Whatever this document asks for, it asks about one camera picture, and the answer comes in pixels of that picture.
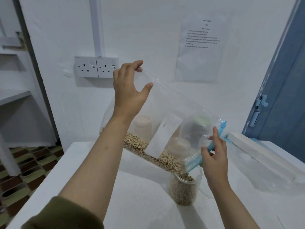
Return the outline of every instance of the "wall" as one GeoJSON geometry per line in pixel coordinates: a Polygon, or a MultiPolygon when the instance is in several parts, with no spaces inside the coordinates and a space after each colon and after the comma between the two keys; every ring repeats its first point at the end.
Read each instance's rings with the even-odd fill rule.
{"type": "MultiPolygon", "coordinates": [[[[114,91],[111,79],[77,78],[74,56],[94,55],[89,0],[20,0],[64,149],[93,141],[114,91]]],[[[181,7],[186,0],[100,0],[107,56],[143,59],[156,77],[171,80],[181,7]]],[[[202,11],[228,10],[231,26],[215,84],[171,87],[242,131],[295,0],[187,0],[202,11]]]]}
{"type": "MultiPolygon", "coordinates": [[[[12,0],[0,0],[3,36],[21,31],[12,0]]],[[[0,133],[8,146],[54,145],[55,135],[42,93],[27,51],[4,55],[0,49],[0,89],[28,90],[31,96],[0,106],[0,133]]]]}

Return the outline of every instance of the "floor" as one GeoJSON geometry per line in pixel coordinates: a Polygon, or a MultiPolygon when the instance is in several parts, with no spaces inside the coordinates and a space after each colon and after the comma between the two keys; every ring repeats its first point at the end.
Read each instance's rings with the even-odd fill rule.
{"type": "Polygon", "coordinates": [[[61,146],[16,147],[10,151],[21,174],[11,177],[0,164],[0,229],[6,228],[63,156],[61,146]]]}

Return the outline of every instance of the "olive green sleeve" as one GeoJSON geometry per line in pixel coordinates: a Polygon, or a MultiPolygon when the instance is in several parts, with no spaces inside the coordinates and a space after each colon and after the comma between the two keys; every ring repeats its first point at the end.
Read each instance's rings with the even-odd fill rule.
{"type": "Polygon", "coordinates": [[[100,219],[85,208],[62,197],[53,197],[22,229],[103,229],[100,219]]]}

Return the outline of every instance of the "power outlet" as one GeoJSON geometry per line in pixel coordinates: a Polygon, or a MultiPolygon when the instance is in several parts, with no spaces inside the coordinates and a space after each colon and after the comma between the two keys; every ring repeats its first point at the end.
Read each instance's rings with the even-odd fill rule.
{"type": "Polygon", "coordinates": [[[96,57],[99,78],[113,78],[113,71],[119,68],[119,58],[96,57]]]}
{"type": "Polygon", "coordinates": [[[97,64],[95,57],[74,57],[76,74],[78,77],[98,78],[97,64]]]}

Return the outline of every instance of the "white label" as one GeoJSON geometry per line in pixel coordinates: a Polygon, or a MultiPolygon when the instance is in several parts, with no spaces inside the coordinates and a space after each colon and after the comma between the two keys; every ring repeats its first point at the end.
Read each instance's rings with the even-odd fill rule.
{"type": "Polygon", "coordinates": [[[166,115],[156,134],[147,146],[145,153],[153,158],[159,158],[170,137],[173,135],[182,121],[183,120],[181,118],[172,113],[166,115]]]}
{"type": "Polygon", "coordinates": [[[214,81],[219,72],[227,31],[227,15],[218,12],[187,15],[181,27],[175,80],[214,81]]]}

